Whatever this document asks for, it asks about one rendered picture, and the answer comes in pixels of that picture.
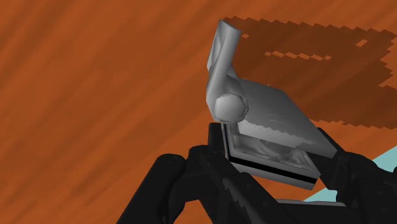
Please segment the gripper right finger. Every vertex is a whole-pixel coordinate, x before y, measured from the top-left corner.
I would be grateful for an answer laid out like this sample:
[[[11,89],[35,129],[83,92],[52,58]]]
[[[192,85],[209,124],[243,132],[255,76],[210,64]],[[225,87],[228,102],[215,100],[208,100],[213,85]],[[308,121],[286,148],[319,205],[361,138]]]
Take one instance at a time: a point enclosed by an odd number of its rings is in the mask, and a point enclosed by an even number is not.
[[[329,218],[336,224],[397,224],[397,166],[386,171],[319,131],[337,150],[333,158],[308,154],[325,187],[337,191],[336,201],[343,203],[328,207]]]

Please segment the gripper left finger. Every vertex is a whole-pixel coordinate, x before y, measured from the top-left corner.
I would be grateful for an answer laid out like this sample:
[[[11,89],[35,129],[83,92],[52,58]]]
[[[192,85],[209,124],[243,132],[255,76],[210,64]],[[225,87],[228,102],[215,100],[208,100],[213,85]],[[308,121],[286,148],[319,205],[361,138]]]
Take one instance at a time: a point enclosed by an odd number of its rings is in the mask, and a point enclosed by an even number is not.
[[[248,224],[230,197],[210,179],[214,171],[200,164],[201,155],[214,152],[223,162],[222,171],[231,168],[224,157],[220,123],[210,123],[206,145],[194,146],[188,158],[160,155],[139,185],[116,224],[174,224],[185,204],[198,200],[212,224]]]

